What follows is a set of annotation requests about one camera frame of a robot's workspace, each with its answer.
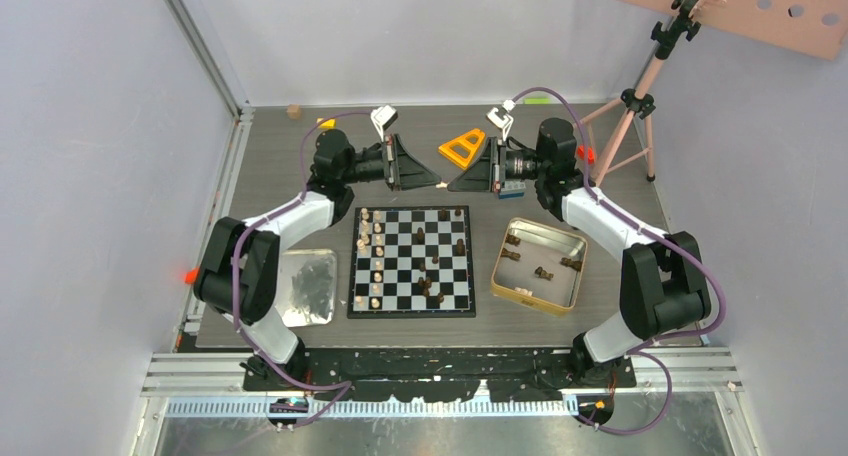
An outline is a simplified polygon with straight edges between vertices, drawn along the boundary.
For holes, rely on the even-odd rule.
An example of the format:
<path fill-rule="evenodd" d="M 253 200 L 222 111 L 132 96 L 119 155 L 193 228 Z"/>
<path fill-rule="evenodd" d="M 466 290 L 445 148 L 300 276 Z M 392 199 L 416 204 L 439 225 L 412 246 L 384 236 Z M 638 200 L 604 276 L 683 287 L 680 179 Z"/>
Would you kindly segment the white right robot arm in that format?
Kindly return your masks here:
<path fill-rule="evenodd" d="M 695 238 L 667 234 L 624 211 L 593 186 L 579 168 L 571 122 L 548 118 L 534 147 L 510 148 L 515 103 L 506 100 L 486 118 L 501 132 L 447 186 L 451 192 L 495 192 L 510 180 L 531 181 L 542 208 L 586 233 L 620 264 L 619 309 L 604 323 L 576 336 L 567 366 L 584 386 L 596 386 L 621 359 L 656 337 L 701 321 L 711 313 Z"/>

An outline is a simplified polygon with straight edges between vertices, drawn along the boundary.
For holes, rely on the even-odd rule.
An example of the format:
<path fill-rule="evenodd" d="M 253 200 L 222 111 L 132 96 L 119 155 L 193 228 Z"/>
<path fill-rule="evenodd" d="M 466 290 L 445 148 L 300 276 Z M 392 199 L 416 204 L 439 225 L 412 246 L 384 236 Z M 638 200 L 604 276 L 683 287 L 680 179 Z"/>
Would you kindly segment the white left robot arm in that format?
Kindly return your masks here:
<path fill-rule="evenodd" d="M 276 311 L 281 253 L 342 220 L 357 183 L 383 181 L 392 191 L 408 191 L 441 181 L 389 133 L 398 117 L 394 107 L 380 106 L 369 117 L 378 141 L 362 150 L 343 131 L 314 126 L 315 153 L 304 170 L 302 190 L 259 216 L 219 219 L 196 273 L 194 296 L 231 318 L 236 332 L 270 362 L 268 376 L 284 390 L 305 381 L 307 365 L 295 356 L 302 349 L 300 339 Z"/>

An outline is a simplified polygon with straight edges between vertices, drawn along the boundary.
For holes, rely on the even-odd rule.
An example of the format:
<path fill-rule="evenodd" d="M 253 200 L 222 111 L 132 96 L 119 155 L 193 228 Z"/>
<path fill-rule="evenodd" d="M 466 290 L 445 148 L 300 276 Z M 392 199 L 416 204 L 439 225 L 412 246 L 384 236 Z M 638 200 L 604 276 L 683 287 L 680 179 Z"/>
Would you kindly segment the dark chess piece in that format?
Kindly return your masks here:
<path fill-rule="evenodd" d="M 457 256 L 466 255 L 466 246 L 463 239 L 459 239 L 454 245 L 454 254 Z"/>

